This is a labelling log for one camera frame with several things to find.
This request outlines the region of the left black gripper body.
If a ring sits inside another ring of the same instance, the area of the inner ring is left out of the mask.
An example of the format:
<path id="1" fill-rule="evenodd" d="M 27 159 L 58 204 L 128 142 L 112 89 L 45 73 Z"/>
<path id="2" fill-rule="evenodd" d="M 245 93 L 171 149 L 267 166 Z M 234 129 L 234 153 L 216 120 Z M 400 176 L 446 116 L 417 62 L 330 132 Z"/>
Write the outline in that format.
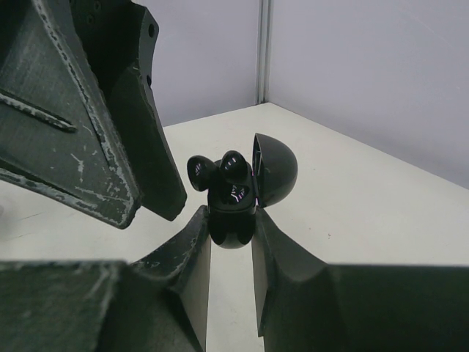
<path id="1" fill-rule="evenodd" d="M 148 7 L 134 1 L 71 1 L 75 31 L 106 98 L 124 71 L 136 71 L 142 96 L 155 109 L 152 60 L 159 26 Z"/>

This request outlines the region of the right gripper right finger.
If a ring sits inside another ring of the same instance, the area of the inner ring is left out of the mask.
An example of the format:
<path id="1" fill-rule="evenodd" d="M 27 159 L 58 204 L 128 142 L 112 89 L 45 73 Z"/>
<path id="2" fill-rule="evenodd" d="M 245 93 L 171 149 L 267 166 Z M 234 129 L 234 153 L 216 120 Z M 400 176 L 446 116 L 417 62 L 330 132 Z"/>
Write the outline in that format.
<path id="1" fill-rule="evenodd" d="M 251 241 L 258 335 L 265 351 L 365 351 L 352 336 L 328 264 L 256 210 Z"/>

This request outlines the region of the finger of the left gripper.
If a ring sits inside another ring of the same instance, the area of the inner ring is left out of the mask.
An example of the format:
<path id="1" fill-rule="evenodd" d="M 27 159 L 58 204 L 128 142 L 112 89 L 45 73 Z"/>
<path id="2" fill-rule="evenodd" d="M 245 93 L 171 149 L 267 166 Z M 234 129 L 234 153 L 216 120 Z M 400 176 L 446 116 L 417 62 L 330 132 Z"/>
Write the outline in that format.
<path id="1" fill-rule="evenodd" d="M 107 97 L 141 205 L 166 220 L 175 220 L 187 194 L 161 126 L 152 90 L 136 66 L 126 67 Z"/>
<path id="2" fill-rule="evenodd" d="M 1 179 L 120 229 L 141 204 L 67 1 L 1 3 Z"/>

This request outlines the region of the black earbud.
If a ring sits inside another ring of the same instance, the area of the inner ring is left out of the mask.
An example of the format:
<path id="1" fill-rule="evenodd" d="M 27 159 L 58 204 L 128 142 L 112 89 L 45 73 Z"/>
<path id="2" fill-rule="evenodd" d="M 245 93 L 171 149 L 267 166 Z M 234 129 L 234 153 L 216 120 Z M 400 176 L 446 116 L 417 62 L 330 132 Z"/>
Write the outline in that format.
<path id="1" fill-rule="evenodd" d="M 196 191 L 206 191 L 216 180 L 219 167 L 209 158 L 195 155 L 187 162 L 188 178 Z"/>
<path id="2" fill-rule="evenodd" d="M 219 168 L 224 180 L 229 183 L 243 183 L 248 176 L 248 163 L 243 155 L 235 150 L 224 154 Z"/>

